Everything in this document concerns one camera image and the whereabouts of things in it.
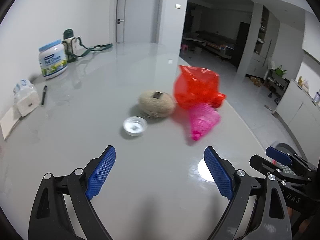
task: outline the green strap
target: green strap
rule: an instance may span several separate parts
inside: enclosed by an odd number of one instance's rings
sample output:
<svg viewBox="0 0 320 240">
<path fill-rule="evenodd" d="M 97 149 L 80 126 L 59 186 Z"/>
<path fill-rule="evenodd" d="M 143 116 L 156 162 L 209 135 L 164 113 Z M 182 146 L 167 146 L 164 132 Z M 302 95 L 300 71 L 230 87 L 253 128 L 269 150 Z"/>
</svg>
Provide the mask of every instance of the green strap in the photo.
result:
<svg viewBox="0 0 320 240">
<path fill-rule="evenodd" d="M 104 51 L 106 49 L 110 49 L 113 46 L 112 43 L 110 43 L 110 44 L 105 44 L 105 45 L 96 45 L 93 48 L 87 48 L 86 46 L 84 46 L 82 44 L 81 37 L 78 37 L 77 39 L 79 40 L 79 45 L 84 47 L 86 49 L 86 51 L 83 54 L 81 54 L 80 56 L 78 56 L 78 55 L 73 54 L 73 53 L 71 53 L 71 52 L 66 50 L 65 52 L 66 52 L 67 55 L 74 57 L 74 59 L 70 60 L 70 62 L 74 61 L 77 57 L 87 56 L 88 53 L 91 52 L 91 51 L 93 51 L 93 52 Z"/>
</svg>

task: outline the pink cone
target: pink cone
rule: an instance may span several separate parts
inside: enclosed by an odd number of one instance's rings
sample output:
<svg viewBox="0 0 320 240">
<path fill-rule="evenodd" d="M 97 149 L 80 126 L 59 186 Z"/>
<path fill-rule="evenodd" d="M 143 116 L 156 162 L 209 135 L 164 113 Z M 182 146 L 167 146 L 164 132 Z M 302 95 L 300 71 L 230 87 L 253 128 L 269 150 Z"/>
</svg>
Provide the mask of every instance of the pink cone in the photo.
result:
<svg viewBox="0 0 320 240">
<path fill-rule="evenodd" d="M 220 114 L 207 104 L 199 104 L 189 110 L 191 137 L 198 141 L 206 135 L 220 120 Z"/>
</svg>

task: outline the beige ball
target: beige ball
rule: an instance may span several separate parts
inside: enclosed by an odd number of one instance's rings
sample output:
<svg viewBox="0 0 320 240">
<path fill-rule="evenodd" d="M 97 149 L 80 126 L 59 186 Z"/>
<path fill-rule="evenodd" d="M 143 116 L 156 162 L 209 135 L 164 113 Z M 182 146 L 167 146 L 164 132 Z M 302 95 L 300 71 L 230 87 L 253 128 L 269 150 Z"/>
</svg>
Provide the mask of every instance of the beige ball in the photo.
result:
<svg viewBox="0 0 320 240">
<path fill-rule="evenodd" d="M 139 96 L 139 108 L 152 118 L 167 117 L 173 113 L 176 102 L 167 93 L 148 90 Z"/>
</svg>

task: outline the silver bolt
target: silver bolt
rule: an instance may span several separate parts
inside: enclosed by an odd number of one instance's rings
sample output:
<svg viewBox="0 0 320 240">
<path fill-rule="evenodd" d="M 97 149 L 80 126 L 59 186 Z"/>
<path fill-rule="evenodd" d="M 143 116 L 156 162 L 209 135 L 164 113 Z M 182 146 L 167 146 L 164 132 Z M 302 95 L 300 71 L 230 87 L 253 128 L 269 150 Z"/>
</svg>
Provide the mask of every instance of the silver bolt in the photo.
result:
<svg viewBox="0 0 320 240">
<path fill-rule="evenodd" d="M 241 177 L 243 177 L 245 175 L 245 172 L 243 170 L 238 170 L 237 174 Z"/>
<path fill-rule="evenodd" d="M 269 175 L 268 175 L 268 178 L 269 178 L 270 180 L 275 180 L 275 179 L 276 179 L 276 177 L 275 177 L 273 174 L 269 174 Z"/>
<path fill-rule="evenodd" d="M 50 179 L 51 178 L 51 174 L 50 173 L 47 173 L 45 176 L 44 176 L 44 179 Z"/>
<path fill-rule="evenodd" d="M 76 175 L 81 175 L 83 173 L 83 169 L 76 169 L 75 174 Z"/>
</svg>

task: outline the dark green bottle cap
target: dark green bottle cap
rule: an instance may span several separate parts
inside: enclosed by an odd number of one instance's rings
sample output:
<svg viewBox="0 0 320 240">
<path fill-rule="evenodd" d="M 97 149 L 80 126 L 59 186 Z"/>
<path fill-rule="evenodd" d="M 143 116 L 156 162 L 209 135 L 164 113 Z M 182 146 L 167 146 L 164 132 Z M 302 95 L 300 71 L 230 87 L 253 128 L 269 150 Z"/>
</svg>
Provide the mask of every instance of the dark green bottle cap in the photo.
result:
<svg viewBox="0 0 320 240">
<path fill-rule="evenodd" d="M 64 33 L 63 33 L 64 40 L 72 38 L 72 37 L 73 37 L 73 30 L 72 29 L 67 29 L 64 31 Z"/>
</svg>

